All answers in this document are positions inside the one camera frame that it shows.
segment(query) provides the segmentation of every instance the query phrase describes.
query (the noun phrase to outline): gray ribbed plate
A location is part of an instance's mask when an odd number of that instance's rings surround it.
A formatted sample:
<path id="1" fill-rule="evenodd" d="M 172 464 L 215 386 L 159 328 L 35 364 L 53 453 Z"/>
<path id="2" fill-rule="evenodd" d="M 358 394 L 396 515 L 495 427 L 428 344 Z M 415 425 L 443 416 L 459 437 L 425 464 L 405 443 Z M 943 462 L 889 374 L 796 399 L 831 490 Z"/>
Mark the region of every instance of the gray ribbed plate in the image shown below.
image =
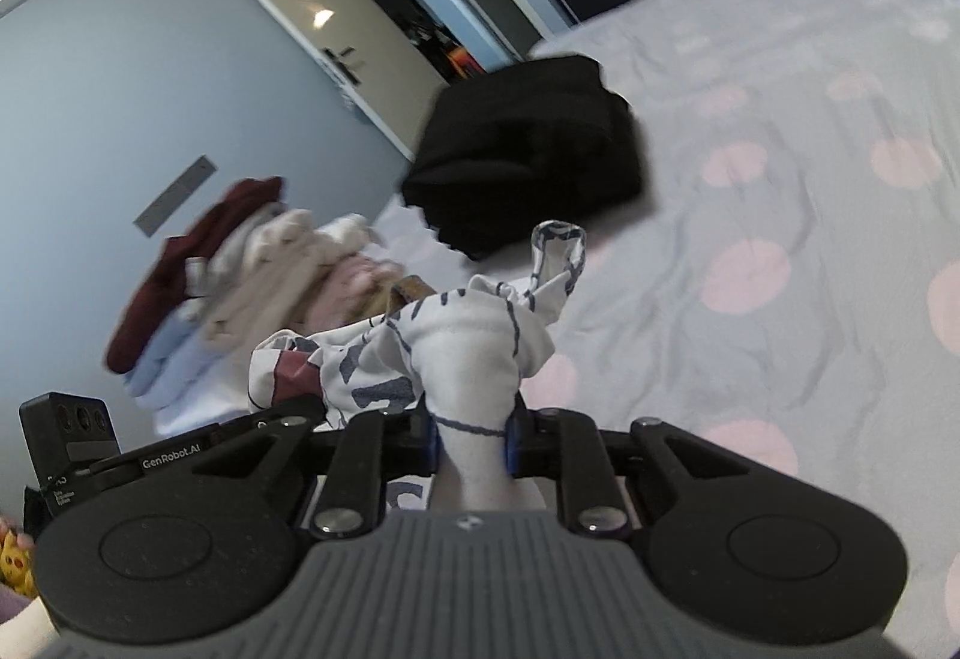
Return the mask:
<path id="1" fill-rule="evenodd" d="M 394 511 L 313 547 L 287 590 L 238 627 L 168 648 L 64 634 L 43 659 L 904 659 L 878 633 L 775 648 L 670 605 L 632 552 L 549 513 Z"/>

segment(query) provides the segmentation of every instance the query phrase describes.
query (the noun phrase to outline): camera lens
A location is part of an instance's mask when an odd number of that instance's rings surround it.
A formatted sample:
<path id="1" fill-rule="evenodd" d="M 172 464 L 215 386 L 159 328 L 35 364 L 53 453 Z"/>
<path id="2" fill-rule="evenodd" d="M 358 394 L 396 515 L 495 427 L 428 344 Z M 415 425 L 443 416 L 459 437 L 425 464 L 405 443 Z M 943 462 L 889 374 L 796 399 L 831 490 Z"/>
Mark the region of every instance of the camera lens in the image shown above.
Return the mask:
<path id="1" fill-rule="evenodd" d="M 70 413 L 66 411 L 64 405 L 56 405 L 56 422 L 61 425 L 61 429 L 69 432 L 73 424 L 70 423 Z"/>

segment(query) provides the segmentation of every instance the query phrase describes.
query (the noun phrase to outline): pile of folded clothes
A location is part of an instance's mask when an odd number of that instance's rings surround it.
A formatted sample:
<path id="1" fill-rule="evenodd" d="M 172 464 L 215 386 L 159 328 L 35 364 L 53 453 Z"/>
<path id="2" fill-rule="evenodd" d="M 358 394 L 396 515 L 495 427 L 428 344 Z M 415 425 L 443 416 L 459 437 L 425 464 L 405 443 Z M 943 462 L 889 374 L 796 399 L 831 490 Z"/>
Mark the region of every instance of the pile of folded clothes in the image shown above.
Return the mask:
<path id="1" fill-rule="evenodd" d="M 362 256 L 360 215 L 316 227 L 280 178 L 243 179 L 165 240 L 104 363 L 170 437 L 248 412 L 251 354 L 277 330 L 308 336 L 386 310 L 402 267 Z"/>

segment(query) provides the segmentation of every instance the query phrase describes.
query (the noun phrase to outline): bed sheet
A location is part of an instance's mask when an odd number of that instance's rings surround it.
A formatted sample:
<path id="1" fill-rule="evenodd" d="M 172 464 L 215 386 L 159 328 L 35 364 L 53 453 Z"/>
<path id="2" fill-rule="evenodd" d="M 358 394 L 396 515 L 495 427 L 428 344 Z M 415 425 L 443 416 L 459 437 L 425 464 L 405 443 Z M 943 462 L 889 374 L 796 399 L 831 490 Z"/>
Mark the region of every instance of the bed sheet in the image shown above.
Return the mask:
<path id="1" fill-rule="evenodd" d="M 888 634 L 960 646 L 960 0 L 638 0 L 539 48 L 603 64 L 650 190 L 585 224 L 587 269 L 523 392 L 663 417 L 901 533 Z M 394 200 L 438 289 L 476 267 Z"/>

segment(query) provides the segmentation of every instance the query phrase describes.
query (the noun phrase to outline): maroon garment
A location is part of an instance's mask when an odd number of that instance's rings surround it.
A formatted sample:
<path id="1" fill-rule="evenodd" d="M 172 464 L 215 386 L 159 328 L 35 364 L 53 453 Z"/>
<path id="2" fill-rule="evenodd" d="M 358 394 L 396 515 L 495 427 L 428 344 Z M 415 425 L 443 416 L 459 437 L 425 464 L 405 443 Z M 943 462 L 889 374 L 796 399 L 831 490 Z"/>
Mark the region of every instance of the maroon garment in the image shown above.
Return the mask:
<path id="1" fill-rule="evenodd" d="M 147 342 L 164 319 L 186 301 L 189 257 L 212 258 L 224 239 L 259 208 L 280 200 L 283 179 L 242 179 L 183 236 L 165 240 L 157 259 L 113 333 L 104 365 L 117 375 L 136 366 Z"/>

